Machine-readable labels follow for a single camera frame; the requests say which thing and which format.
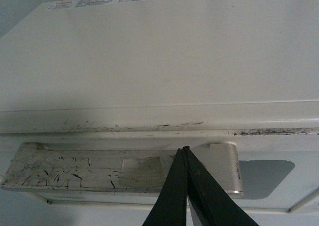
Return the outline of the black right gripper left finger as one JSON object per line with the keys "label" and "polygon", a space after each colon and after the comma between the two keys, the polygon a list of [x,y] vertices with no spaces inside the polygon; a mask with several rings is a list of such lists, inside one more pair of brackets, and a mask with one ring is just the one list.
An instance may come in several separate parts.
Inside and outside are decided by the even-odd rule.
{"label": "black right gripper left finger", "polygon": [[144,221],[145,226],[186,225],[187,169],[178,149],[159,197]]}

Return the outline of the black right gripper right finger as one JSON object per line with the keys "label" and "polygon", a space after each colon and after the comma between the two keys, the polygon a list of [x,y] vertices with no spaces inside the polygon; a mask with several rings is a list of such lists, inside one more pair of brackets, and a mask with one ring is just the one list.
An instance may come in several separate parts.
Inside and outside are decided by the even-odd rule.
{"label": "black right gripper right finger", "polygon": [[187,168],[187,196],[195,226],[256,226],[222,189],[189,146],[182,149]]}

